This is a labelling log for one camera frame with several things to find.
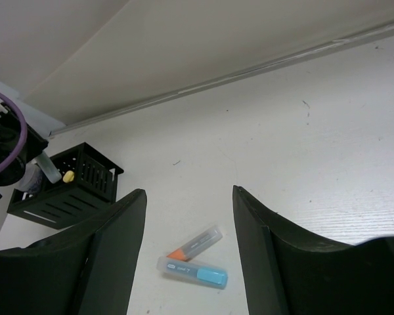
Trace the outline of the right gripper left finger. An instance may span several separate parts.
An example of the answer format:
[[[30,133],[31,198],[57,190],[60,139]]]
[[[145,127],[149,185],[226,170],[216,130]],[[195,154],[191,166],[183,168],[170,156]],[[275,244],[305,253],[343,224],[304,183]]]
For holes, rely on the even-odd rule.
[[[126,314],[146,204],[136,189],[57,234],[0,251],[0,314]]]

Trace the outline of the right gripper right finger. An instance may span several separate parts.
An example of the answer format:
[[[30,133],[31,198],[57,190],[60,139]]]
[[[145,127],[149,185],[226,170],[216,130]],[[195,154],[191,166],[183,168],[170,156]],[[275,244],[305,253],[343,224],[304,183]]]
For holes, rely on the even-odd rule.
[[[394,314],[394,236],[349,245],[293,223],[243,187],[232,198],[250,314]]]

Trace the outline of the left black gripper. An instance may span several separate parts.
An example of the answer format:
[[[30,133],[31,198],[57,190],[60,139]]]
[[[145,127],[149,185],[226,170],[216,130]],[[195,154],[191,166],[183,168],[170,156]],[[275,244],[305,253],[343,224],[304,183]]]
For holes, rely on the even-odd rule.
[[[0,115],[0,164],[15,149],[19,141],[20,130],[20,122],[13,111]],[[27,137],[21,151],[8,166],[0,171],[0,186],[9,186],[18,182],[25,173],[26,164],[48,147],[49,142],[33,128],[27,125],[26,130]]]

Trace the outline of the clear jar of paperclips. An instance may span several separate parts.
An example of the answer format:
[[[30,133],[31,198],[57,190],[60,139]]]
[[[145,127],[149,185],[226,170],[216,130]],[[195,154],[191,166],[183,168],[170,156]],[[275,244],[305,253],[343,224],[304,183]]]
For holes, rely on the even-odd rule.
[[[37,194],[42,185],[43,172],[36,164],[27,164],[24,176],[16,183],[16,189],[27,194]]]

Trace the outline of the blue highlighter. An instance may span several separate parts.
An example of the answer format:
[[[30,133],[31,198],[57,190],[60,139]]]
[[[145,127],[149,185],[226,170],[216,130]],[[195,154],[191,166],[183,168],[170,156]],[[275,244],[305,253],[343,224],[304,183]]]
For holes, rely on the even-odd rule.
[[[164,274],[218,289],[224,289],[229,279],[227,271],[221,268],[184,262],[168,257],[160,257],[156,268]]]

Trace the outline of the yellow highlighter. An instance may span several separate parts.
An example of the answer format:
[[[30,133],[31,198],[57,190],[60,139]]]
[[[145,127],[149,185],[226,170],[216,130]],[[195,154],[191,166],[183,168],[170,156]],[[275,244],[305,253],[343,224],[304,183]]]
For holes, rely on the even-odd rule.
[[[73,171],[67,171],[64,176],[62,177],[62,181],[64,183],[73,182],[75,179],[75,173]]]

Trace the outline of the orange highlighter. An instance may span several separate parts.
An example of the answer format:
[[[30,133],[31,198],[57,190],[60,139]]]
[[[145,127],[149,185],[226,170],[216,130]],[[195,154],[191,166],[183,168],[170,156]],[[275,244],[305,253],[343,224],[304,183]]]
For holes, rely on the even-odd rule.
[[[167,258],[187,262],[209,249],[222,237],[221,229],[217,225],[211,226],[168,254]]]

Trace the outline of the black two-compartment organizer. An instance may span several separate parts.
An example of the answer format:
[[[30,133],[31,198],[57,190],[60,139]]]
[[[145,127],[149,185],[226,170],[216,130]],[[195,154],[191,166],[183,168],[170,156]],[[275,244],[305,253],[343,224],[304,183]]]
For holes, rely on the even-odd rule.
[[[74,179],[55,184],[44,179],[34,195],[14,190],[9,215],[60,230],[96,215],[116,201],[118,175],[124,170],[88,143],[56,154],[51,161],[61,175],[73,172]]]

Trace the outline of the aluminium rail back edge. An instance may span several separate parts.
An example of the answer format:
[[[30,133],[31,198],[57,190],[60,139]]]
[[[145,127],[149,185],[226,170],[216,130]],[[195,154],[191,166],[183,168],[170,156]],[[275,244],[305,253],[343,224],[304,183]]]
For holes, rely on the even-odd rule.
[[[272,72],[281,68],[286,68],[294,64],[307,62],[309,60],[327,56],[329,54],[334,54],[347,49],[352,49],[361,45],[369,44],[392,36],[394,36],[394,20],[387,22],[385,24],[379,24],[377,26],[368,28],[363,31],[353,33],[345,37],[333,39],[331,41],[328,41],[321,45],[316,45],[309,49],[304,49],[302,51],[288,54],[280,58],[275,58],[274,60],[263,62],[256,66],[252,66],[249,68],[245,68],[243,70],[232,72],[227,75],[223,75],[221,77],[216,77],[215,79],[210,79],[207,81],[203,81],[201,83],[197,83],[195,85],[190,85],[182,89],[177,89],[169,93],[161,94],[152,98],[142,100],[140,102],[136,102],[134,104],[128,104],[117,110],[112,110],[110,112],[106,112],[104,114],[100,114],[92,118],[85,119],[78,123],[73,123],[71,125],[67,125],[60,129],[51,131],[49,138],[55,137],[56,135],[60,135],[68,131],[76,130],[82,127],[86,127],[88,125],[105,121],[113,117],[122,116],[130,112],[135,112],[137,110],[162,104],[164,102],[169,102],[171,100],[175,100],[181,97],[193,95],[195,93],[200,93],[202,91],[213,89],[222,85],[240,81],[249,77],[265,74],[268,72]]]

